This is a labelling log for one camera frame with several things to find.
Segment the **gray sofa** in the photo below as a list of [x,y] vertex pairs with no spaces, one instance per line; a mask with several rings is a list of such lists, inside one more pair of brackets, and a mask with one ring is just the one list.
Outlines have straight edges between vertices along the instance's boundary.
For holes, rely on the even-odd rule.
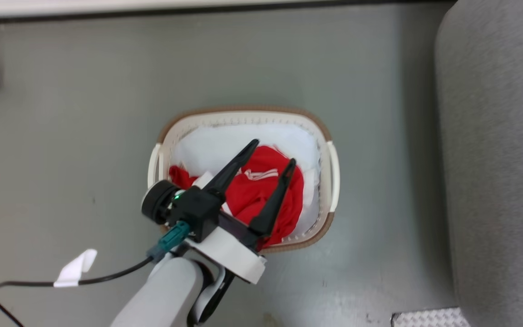
[[436,72],[459,304],[472,327],[523,327],[523,0],[459,0]]

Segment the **floor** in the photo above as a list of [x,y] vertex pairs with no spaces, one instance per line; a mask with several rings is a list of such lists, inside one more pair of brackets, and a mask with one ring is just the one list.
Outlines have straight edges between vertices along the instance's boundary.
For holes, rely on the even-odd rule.
[[[330,128],[343,184],[317,244],[268,255],[207,327],[388,326],[454,306],[434,99],[450,2],[0,25],[0,281],[96,277],[143,259],[148,158],[183,110],[297,106]],[[106,326],[149,269],[110,284],[7,289],[27,326]],[[0,326],[10,326],[0,313]]]

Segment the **red clothing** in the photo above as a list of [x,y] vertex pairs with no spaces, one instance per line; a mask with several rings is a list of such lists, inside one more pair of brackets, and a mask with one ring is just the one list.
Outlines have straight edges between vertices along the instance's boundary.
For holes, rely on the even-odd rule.
[[[234,217],[246,224],[250,223],[278,185],[278,176],[288,161],[287,157],[271,147],[257,147],[227,188],[226,201]],[[173,183],[184,189],[190,188],[197,179],[177,166],[172,166],[168,174]],[[282,238],[296,228],[302,208],[303,188],[304,179],[300,168],[296,166],[274,232],[263,247],[281,243]]]

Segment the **metal plate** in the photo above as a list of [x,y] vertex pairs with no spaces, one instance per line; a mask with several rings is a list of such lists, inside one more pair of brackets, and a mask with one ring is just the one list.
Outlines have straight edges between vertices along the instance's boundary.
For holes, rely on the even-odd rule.
[[470,327],[459,308],[394,314],[391,327]]

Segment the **basket handle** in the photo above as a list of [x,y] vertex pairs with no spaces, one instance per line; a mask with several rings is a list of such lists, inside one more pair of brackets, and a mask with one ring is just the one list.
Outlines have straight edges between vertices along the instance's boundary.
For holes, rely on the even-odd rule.
[[[148,178],[147,178],[148,188],[150,188],[157,182],[156,163],[157,163],[158,150],[160,149],[160,146],[161,146],[161,143],[157,143],[153,148],[153,152],[151,153],[151,159],[149,160],[149,173],[148,173]],[[162,160],[158,160],[158,163],[159,163],[159,165],[162,165]]]
[[330,213],[333,213],[338,206],[340,197],[340,162],[338,161],[338,152],[332,141],[326,142],[328,152],[330,152],[330,168],[332,170],[332,203],[330,203]]

